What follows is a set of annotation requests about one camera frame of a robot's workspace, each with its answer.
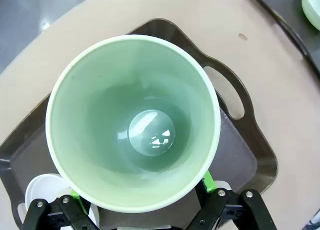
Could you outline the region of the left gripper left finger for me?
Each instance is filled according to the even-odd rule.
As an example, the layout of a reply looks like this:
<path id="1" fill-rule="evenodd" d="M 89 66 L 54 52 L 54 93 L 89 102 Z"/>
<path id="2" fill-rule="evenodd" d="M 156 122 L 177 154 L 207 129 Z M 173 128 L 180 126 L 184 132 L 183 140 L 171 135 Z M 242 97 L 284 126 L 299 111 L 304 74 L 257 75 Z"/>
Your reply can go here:
<path id="1" fill-rule="evenodd" d="M 73 230 L 98 230 L 90 219 L 89 202 L 71 188 L 59 191 L 54 201 L 34 199 L 24 219 L 23 230 L 59 230 L 71 227 Z"/>

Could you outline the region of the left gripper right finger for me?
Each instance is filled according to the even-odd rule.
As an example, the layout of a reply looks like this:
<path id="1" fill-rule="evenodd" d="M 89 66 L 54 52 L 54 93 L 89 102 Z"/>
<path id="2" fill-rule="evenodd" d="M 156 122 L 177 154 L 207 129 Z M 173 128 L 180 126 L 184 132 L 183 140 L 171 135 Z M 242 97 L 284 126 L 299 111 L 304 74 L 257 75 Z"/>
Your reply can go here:
<path id="1" fill-rule="evenodd" d="M 209 172 L 195 187 L 200 210 L 189 224 L 190 230 L 215 230 L 220 222 L 232 220 L 239 230 L 275 230 L 272 217 L 257 190 L 240 194 L 218 188 Z"/>

